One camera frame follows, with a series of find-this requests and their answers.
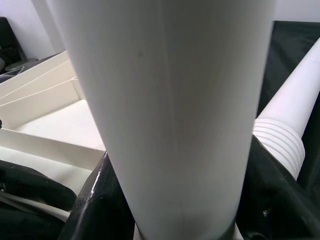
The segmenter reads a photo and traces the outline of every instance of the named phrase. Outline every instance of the white cylinder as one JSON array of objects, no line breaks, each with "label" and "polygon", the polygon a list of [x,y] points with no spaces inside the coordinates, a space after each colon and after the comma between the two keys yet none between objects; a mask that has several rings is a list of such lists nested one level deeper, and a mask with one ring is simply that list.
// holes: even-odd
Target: white cylinder
[{"label": "white cylinder", "polygon": [[218,239],[234,226],[274,1],[49,3],[143,238]]},{"label": "white cylinder", "polygon": [[319,91],[320,39],[301,60],[258,118],[282,122],[302,137]]},{"label": "white cylinder", "polygon": [[253,134],[297,179],[305,148],[301,137],[320,91],[320,39],[255,120]]}]

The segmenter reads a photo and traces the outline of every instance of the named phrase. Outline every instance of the white pipe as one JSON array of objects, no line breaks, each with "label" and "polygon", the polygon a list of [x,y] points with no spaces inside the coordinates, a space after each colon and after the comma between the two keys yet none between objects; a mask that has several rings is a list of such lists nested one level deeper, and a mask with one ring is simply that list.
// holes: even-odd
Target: white pipe
[{"label": "white pipe", "polygon": [[232,229],[274,1],[49,5],[144,239]]},{"label": "white pipe", "polygon": [[255,121],[253,134],[297,179],[305,148],[301,140],[320,91],[320,39]]}]

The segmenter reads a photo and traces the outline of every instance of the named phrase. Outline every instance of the white pvc pipe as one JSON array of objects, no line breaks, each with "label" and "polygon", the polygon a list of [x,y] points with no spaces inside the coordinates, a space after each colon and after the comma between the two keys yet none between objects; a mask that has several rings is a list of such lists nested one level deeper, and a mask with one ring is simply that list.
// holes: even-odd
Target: white pvc pipe
[{"label": "white pvc pipe", "polygon": [[218,239],[234,226],[274,1],[49,5],[141,235]]},{"label": "white pvc pipe", "polygon": [[320,91],[320,39],[305,55],[255,121],[253,134],[297,179],[301,140]]}]

